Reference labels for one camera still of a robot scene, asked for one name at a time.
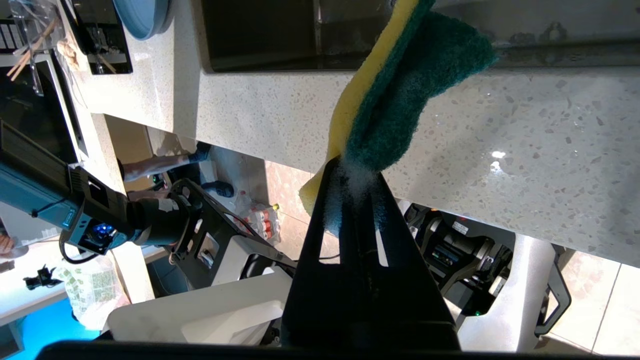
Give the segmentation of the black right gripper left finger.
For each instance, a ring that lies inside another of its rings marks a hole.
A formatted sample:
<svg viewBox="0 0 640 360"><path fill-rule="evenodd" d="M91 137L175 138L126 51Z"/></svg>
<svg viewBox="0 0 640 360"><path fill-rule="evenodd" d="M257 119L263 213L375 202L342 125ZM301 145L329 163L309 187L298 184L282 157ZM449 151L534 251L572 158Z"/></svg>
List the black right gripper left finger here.
<svg viewBox="0 0 640 360"><path fill-rule="evenodd" d="M329 220L339 219L340 262L320 260ZM315 200L282 316L284 344L310 349L363 349L370 346L373 213L366 196L356 203L348 193L340 157L329 161Z"/></svg>

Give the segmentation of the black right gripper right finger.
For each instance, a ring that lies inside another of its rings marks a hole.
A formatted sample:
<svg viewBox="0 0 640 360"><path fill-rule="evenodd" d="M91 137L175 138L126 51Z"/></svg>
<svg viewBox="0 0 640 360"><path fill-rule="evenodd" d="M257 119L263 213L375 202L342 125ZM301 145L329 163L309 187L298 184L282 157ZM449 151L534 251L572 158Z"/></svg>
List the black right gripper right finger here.
<svg viewBox="0 0 640 360"><path fill-rule="evenodd" d="M372 176L356 219L367 311L375 330L382 328L375 339L405 349L460 350L450 310L382 174Z"/></svg>

